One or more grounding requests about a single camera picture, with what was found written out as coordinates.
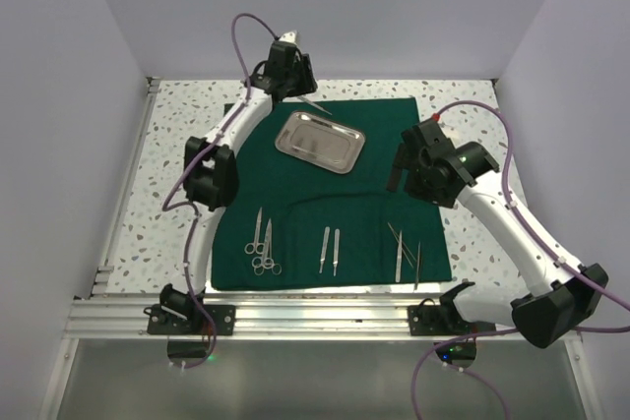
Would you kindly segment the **steel scalpel handle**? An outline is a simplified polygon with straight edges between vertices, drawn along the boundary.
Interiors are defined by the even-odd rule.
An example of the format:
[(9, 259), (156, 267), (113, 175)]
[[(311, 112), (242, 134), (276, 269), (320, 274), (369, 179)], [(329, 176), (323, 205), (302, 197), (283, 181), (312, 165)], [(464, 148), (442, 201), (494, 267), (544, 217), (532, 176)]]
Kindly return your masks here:
[(341, 231), (336, 228), (334, 231), (334, 248), (333, 248), (333, 276), (337, 276), (338, 264), (339, 264), (339, 251), (340, 251), (340, 239)]
[(330, 226), (326, 226), (324, 228), (320, 259), (319, 259), (319, 273), (320, 274), (323, 273), (324, 264), (326, 262), (326, 255), (327, 255), (328, 244), (329, 244), (329, 239), (330, 239), (330, 231), (331, 231)]

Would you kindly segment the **thin steel tweezers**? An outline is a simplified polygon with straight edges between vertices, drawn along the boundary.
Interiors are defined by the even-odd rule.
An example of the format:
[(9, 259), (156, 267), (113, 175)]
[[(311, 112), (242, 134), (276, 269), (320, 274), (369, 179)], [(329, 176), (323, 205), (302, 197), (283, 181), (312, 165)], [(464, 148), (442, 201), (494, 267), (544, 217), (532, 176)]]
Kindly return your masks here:
[[(394, 236), (396, 242), (399, 243), (400, 242), (400, 233), (395, 230), (395, 228), (393, 227), (393, 225), (390, 222), (388, 222), (387, 225), (388, 225), (392, 235)], [(403, 255), (404, 255), (405, 259), (408, 261), (408, 264), (411, 267), (414, 268), (416, 266), (416, 264), (417, 264), (416, 255), (410, 250), (410, 248), (408, 247), (408, 245), (406, 243), (403, 243)]]

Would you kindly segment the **steel ring-handled scissors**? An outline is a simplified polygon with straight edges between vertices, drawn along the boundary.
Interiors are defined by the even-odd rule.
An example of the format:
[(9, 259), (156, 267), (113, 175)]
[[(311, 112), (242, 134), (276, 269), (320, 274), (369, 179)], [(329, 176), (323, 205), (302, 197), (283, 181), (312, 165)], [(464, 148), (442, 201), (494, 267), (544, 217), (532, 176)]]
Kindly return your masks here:
[(275, 262), (271, 256), (271, 243), (266, 239), (263, 243), (262, 253), (252, 259), (252, 268), (255, 270), (270, 270)]
[(261, 227), (262, 227), (263, 209), (259, 208), (256, 220), (252, 241), (247, 243), (244, 247), (246, 255), (260, 254), (263, 250), (264, 243), (261, 241)]

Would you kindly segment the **aluminium rail frame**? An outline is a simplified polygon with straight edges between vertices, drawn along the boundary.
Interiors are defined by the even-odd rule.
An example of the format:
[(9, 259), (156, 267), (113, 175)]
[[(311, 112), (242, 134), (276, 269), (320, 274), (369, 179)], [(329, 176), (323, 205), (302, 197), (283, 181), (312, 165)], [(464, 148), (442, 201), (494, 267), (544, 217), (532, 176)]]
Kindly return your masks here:
[[(151, 336), (147, 333), (147, 316), (141, 309), (157, 301), (158, 284), (169, 282), (171, 276), (167, 264), (181, 250), (186, 224), (175, 229), (183, 220), (175, 210), (175, 216), (167, 216), (166, 224), (160, 223), (153, 228), (157, 216), (158, 204), (149, 198), (150, 182), (158, 182), (156, 191), (167, 190), (157, 176), (149, 172), (149, 165), (156, 167), (167, 158), (174, 162), (175, 144), (184, 138), (183, 125), (177, 125), (175, 131), (161, 133), (168, 136), (170, 148), (158, 152), (157, 138), (149, 135), (150, 125), (166, 125), (167, 119), (176, 118), (175, 123), (182, 123), (183, 118), (193, 118), (194, 105), (209, 105), (207, 115), (215, 115), (219, 105), (228, 102), (228, 97), (238, 93), (236, 81), (193, 81), (193, 80), (153, 80), (150, 85), (149, 102), (151, 106), (145, 113), (140, 141), (134, 148), (132, 170), (127, 174), (126, 188), (123, 192), (122, 210), (119, 210), (114, 230), (109, 238), (104, 263), (98, 267), (91, 295), (87, 299), (72, 302), (70, 315), (63, 331), (61, 348), (53, 368), (53, 374), (44, 397), (38, 419), (61, 419), (64, 397), (70, 401), (69, 380), (73, 368), (78, 375), (80, 362), (77, 361), (78, 349), (82, 341), (131, 341), (139, 347), (165, 341), (163, 335)], [(495, 88), (491, 80), (318, 80), (318, 89), (308, 98), (314, 102), (333, 100), (376, 100), (413, 97), (419, 112), (437, 110), (442, 105), (459, 99), (472, 99), (487, 103), (498, 109)], [(481, 111), (477, 124), (465, 122), (465, 118), (452, 118), (448, 115), (447, 125), (455, 125), (462, 140), (479, 140), (487, 145), (495, 157), (505, 157), (507, 145), (501, 125), (489, 112)], [(382, 342), (384, 347), (393, 348), (395, 343), (410, 341), (409, 328), (404, 321), (404, 306), (409, 305), (419, 295), (437, 296), (461, 282), (464, 278), (480, 283), (482, 288), (493, 289), (493, 294), (524, 295), (526, 286), (518, 275), (517, 267), (507, 259), (507, 253), (499, 249), (499, 244), (490, 236), (472, 214), (461, 208), (440, 210), (446, 226), (446, 246), (449, 254), (453, 281), (422, 283), (418, 292), (412, 292), (412, 284), (399, 285), (364, 285), (346, 288), (321, 288), (306, 290), (272, 291), (263, 295), (253, 292), (217, 292), (209, 286), (211, 303), (235, 305), (238, 315), (244, 318), (235, 323), (234, 342), (228, 338), (225, 345), (239, 347), (237, 342), (324, 342), (360, 341)], [(136, 233), (149, 243), (160, 242), (159, 248), (142, 253), (140, 260), (132, 262), (132, 256), (141, 256), (140, 248), (147, 244), (132, 244)], [(560, 381), (575, 381), (577, 407), (586, 407), (587, 419), (597, 419), (602, 415), (597, 394), (588, 393), (592, 388), (592, 379), (587, 367), (583, 367), (579, 355), (584, 355), (582, 339), (577, 334), (565, 335), (552, 348), (559, 346), (559, 353), (564, 358), (552, 361), (567, 361), (566, 379), (561, 375), (558, 385), (553, 387), (571, 387), (570, 383), (560, 386)]]

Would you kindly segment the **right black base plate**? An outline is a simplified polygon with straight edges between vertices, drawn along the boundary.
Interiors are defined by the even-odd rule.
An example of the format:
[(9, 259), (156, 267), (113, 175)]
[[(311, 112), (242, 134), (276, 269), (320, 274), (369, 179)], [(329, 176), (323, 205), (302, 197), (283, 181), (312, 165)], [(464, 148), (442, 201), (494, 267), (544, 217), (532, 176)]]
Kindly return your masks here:
[(496, 330), (495, 324), (466, 322), (450, 309), (434, 304), (408, 306), (407, 319), (411, 336), (459, 336)]

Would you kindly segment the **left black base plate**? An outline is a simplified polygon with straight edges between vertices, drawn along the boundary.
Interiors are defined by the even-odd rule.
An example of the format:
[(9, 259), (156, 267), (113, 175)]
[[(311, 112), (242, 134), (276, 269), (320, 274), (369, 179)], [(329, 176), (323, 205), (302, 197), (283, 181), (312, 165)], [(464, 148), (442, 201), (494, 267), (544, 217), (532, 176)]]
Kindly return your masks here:
[(146, 307), (143, 313), (149, 317), (147, 333), (151, 335), (207, 335), (232, 336), (235, 325), (233, 305), (205, 305), (205, 312), (214, 325), (196, 307), (186, 315), (163, 308), (160, 304)]

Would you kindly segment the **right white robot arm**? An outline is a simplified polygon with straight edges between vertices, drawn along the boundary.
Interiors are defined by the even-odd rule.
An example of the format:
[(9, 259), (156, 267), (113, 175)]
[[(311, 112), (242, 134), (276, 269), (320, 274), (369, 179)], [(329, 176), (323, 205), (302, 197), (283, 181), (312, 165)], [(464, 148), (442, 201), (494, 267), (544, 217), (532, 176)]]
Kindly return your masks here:
[(453, 334), (475, 323), (514, 327), (533, 346), (545, 348), (587, 319), (608, 275), (583, 265), (564, 249), (521, 201), (502, 185), (499, 164), (481, 144), (459, 147), (433, 119), (403, 131), (387, 188), (451, 209), (460, 205), (489, 231), (527, 287), (519, 296), (463, 281), (436, 305), (411, 307), (409, 317)]

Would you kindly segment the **green surgical cloth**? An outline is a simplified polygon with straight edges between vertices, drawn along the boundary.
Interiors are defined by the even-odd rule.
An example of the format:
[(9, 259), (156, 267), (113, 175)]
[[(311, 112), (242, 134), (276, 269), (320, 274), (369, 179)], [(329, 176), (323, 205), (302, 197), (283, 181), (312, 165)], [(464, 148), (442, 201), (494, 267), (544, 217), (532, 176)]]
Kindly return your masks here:
[[(211, 285), (220, 291), (286, 290), (395, 282), (397, 242), (387, 223), (403, 230), (403, 243), (416, 255), (421, 241), (420, 282), (446, 282), (452, 272), (438, 207), (386, 190), (403, 130), (416, 124), (412, 98), (329, 101), (335, 121), (362, 132), (366, 143), (352, 171), (336, 174), (278, 151), (275, 139), (293, 103), (279, 105), (239, 151), (237, 196), (218, 226)], [(261, 241), (270, 219), (273, 257), (280, 275), (254, 274), (244, 247), (252, 241), (258, 209)], [(330, 239), (323, 273), (323, 232)], [(337, 276), (333, 276), (334, 231), (341, 231)]]

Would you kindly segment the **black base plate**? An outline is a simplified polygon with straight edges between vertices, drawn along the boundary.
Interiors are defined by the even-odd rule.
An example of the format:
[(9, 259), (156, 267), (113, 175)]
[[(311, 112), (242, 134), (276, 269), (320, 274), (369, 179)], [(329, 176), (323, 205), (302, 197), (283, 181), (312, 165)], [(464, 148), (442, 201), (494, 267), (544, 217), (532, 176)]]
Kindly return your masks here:
[(146, 307), (143, 313), (149, 317), (147, 333), (151, 335), (207, 335), (232, 336), (235, 325), (233, 305), (205, 305), (205, 312), (214, 325), (196, 307), (186, 315), (163, 308), (160, 304)]
[(495, 324), (466, 322), (450, 309), (434, 304), (408, 306), (407, 319), (411, 336), (459, 336), (496, 330)]

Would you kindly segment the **broad steel tweezers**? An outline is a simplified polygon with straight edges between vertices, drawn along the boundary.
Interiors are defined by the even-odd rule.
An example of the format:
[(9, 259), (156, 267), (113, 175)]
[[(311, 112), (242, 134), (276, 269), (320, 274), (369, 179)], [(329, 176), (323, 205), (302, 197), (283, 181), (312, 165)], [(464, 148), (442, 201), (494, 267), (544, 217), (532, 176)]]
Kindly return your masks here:
[(402, 278), (402, 267), (403, 267), (403, 230), (400, 230), (398, 233), (398, 243), (397, 243), (397, 255), (396, 255), (396, 269), (395, 269), (395, 282), (400, 283)]

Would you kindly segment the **steel forceps with ring handles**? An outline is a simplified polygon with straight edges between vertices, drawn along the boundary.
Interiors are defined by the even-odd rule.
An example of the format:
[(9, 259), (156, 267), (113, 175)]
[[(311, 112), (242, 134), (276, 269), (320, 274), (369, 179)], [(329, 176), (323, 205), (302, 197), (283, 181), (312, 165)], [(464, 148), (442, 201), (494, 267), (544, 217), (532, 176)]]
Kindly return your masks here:
[(283, 271), (282, 265), (276, 263), (273, 257), (273, 224), (270, 219), (265, 228), (262, 252), (252, 259), (251, 265), (257, 276), (262, 276), (266, 271), (280, 275)]

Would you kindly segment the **stainless steel instrument tray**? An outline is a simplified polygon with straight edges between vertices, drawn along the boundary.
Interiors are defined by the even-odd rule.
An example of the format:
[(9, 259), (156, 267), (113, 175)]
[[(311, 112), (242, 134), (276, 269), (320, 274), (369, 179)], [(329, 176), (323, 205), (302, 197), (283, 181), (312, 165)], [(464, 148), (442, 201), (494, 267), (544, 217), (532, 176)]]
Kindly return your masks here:
[(275, 139), (278, 151), (336, 174), (354, 168), (365, 135), (305, 111), (292, 112)]

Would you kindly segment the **dark steel tweezers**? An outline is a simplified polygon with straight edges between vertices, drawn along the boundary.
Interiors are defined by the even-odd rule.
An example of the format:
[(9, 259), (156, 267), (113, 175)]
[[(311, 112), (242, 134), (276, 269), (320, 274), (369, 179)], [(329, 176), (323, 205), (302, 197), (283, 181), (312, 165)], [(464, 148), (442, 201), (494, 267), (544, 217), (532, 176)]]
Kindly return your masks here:
[(420, 267), (421, 267), (421, 241), (418, 241), (415, 255), (415, 273), (414, 273), (414, 284), (413, 291), (415, 292), (419, 286), (420, 280)]

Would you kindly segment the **pointed steel tweezers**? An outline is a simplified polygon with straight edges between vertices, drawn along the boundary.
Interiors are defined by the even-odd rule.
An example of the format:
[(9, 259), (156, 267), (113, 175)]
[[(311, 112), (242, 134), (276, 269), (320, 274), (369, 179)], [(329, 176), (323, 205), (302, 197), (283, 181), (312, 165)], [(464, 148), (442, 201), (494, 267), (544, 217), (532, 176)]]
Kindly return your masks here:
[(327, 110), (327, 109), (326, 109), (325, 107), (323, 107), (322, 105), (319, 105), (318, 103), (316, 103), (316, 102), (312, 101), (312, 100), (311, 100), (311, 99), (309, 99), (308, 97), (305, 97), (305, 96), (303, 96), (303, 95), (300, 95), (300, 96), (298, 96), (297, 98), (298, 98), (301, 102), (303, 102), (303, 103), (305, 103), (305, 104), (307, 104), (307, 105), (309, 105), (309, 106), (312, 106), (313, 108), (315, 108), (315, 109), (317, 109), (317, 110), (319, 110), (319, 111), (321, 111), (321, 112), (323, 112), (323, 113), (325, 113), (325, 114), (332, 115), (332, 113), (331, 113), (329, 110)]

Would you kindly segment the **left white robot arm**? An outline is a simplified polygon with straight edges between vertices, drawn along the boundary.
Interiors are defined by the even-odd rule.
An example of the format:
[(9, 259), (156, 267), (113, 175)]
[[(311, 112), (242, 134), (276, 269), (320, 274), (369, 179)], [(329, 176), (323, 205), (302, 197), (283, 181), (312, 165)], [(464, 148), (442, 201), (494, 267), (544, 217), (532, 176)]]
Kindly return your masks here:
[(185, 200), (173, 204), (170, 191), (165, 210), (189, 206), (194, 212), (183, 246), (181, 275), (161, 292), (159, 304), (182, 333), (202, 327), (208, 313), (202, 298), (210, 252), (218, 224), (239, 189), (236, 157), (255, 128), (288, 97), (307, 95), (317, 89), (309, 55), (291, 30), (274, 39), (262, 68), (245, 81), (237, 100), (219, 124), (203, 137), (191, 137), (184, 147), (184, 170), (174, 188)]

